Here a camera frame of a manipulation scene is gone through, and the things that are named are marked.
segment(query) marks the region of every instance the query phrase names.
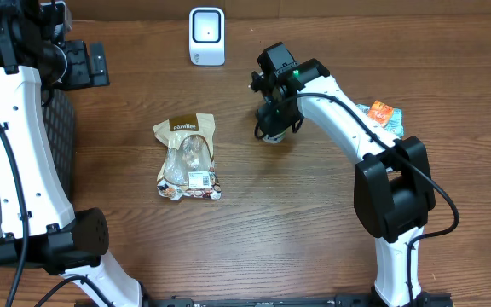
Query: snack bag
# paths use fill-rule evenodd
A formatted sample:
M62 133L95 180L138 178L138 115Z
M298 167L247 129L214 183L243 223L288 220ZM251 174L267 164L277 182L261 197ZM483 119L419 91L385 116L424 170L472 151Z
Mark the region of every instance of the snack bag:
M376 120L382 125L382 128L388 124L393 115L393 107L383 104L380 101L375 101L371 109L368 111L368 117Z
M153 127L154 136L168 147L157 177L159 194L172 200L182 196L219 200L221 186L213 160L212 114L189 114Z

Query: wooden tabletop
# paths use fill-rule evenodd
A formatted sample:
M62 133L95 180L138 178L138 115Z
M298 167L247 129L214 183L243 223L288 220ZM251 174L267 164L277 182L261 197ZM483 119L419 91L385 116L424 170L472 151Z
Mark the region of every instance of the wooden tabletop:
M451 235L420 244L419 279L456 306L491 306L491 15L228 20L227 61L196 67L188 23L76 22L70 38L105 45L111 86L69 93L77 112L75 210L99 207L110 250L156 298L290 298L366 293L374 239L353 209L353 168L312 122L270 145L253 137L257 57L283 41L317 58L356 103L404 112L433 178L459 208ZM153 125L213 113L219 201L157 193L166 147ZM452 222L437 196L426 231ZM0 306L13 269L0 268ZM16 306L57 276L25 272ZM86 297L66 286L48 306Z

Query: white barcode label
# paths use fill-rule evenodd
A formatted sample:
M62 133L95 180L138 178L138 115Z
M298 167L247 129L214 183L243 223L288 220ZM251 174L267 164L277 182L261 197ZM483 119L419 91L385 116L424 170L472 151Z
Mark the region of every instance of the white barcode label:
M210 172L190 171L188 173L188 188L209 188L211 187Z

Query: bag of food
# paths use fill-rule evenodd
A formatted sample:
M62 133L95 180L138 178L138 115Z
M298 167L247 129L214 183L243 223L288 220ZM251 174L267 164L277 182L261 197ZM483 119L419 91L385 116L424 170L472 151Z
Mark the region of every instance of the bag of food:
M159 194L172 200L182 196L219 200L221 186L213 160L212 114L189 114L153 127L154 136L168 147L157 177Z

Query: wooden table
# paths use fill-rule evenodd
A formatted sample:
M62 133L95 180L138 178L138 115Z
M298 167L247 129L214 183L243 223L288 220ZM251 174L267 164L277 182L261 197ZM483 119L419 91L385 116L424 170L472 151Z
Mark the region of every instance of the wooden table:
M279 145L253 138L262 97L247 88L262 50L278 41L316 57L357 103L404 112L426 145L434 179L461 221L422 241L424 290L456 306L491 306L491 15L228 20L227 62L195 67L186 21L76 22L71 38L104 43L112 84L70 93L77 111L75 209L100 207L110 248L156 298L290 298L365 293L373 238L352 206L350 163L313 123ZM166 148L153 125L213 113L219 201L171 202L156 190ZM427 231L452 215L437 197ZM0 268L0 306L13 269ZM59 277L25 272L16 306ZM85 296L61 289L48 306Z

